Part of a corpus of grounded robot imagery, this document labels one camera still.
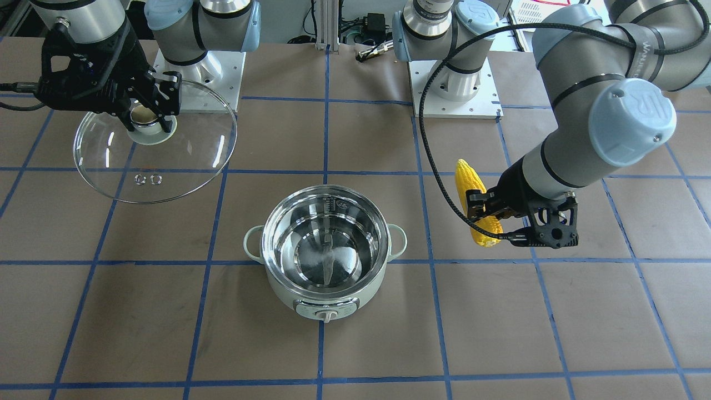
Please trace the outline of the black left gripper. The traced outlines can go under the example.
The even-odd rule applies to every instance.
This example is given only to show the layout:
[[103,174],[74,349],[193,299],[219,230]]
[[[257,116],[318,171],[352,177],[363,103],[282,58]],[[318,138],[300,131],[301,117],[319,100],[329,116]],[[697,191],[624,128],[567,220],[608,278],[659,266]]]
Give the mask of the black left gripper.
[[470,221],[488,216],[497,220],[527,217],[529,226],[490,236],[515,247],[564,248],[579,243],[575,193],[568,191],[556,198],[543,197],[525,181],[522,167],[506,169],[490,191],[466,190],[465,207]]

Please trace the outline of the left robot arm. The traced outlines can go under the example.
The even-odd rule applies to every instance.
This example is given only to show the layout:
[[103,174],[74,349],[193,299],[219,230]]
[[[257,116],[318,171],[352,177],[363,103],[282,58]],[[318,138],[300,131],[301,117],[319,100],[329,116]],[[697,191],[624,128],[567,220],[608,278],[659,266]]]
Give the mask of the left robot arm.
[[[444,199],[491,247],[578,243],[575,191],[639,162],[670,139],[677,114],[664,92],[709,86],[709,7],[699,1],[607,1],[610,25],[574,3],[540,23],[501,26],[481,1],[409,1],[394,15],[402,61],[434,60],[417,103],[420,134]],[[455,167],[460,207],[444,187],[425,131],[428,93],[450,101],[478,75],[498,33],[533,28],[535,65],[558,127],[485,188],[464,160]]]

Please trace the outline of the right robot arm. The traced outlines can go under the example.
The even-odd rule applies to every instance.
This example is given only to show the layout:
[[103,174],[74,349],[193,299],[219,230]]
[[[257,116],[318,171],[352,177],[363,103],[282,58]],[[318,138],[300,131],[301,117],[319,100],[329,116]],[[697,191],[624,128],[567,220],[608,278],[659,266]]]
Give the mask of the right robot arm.
[[[182,76],[159,75],[147,60],[120,1],[33,1],[48,28],[34,96],[57,111],[115,116],[129,130],[131,101],[147,107],[164,132],[180,109]],[[209,51],[256,51],[261,30],[257,1],[147,1],[147,26],[163,58],[176,68]]]

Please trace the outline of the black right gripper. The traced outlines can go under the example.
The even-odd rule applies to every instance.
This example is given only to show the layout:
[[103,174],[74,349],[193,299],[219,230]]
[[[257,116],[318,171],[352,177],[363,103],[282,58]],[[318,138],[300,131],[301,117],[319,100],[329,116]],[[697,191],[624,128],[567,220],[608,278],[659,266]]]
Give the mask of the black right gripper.
[[41,51],[37,99],[57,111],[114,112],[135,132],[132,99],[149,99],[150,110],[165,133],[181,111],[182,76],[178,71],[150,72],[131,23],[96,43],[81,44],[56,22]]

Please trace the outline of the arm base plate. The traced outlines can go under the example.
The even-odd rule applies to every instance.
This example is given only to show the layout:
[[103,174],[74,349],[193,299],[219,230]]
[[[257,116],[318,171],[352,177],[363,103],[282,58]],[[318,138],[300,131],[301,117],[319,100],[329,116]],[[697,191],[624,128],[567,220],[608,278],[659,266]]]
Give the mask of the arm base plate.
[[225,112],[223,104],[206,91],[208,88],[221,96],[231,110],[236,112],[246,55],[243,52],[210,51],[195,65],[175,66],[167,62],[162,51],[158,51],[153,68],[158,73],[180,72],[184,81],[197,84],[196,88],[187,83],[182,84],[181,111]]
[[502,115],[489,60],[470,75],[443,68],[430,86],[424,104],[425,117],[495,119]]

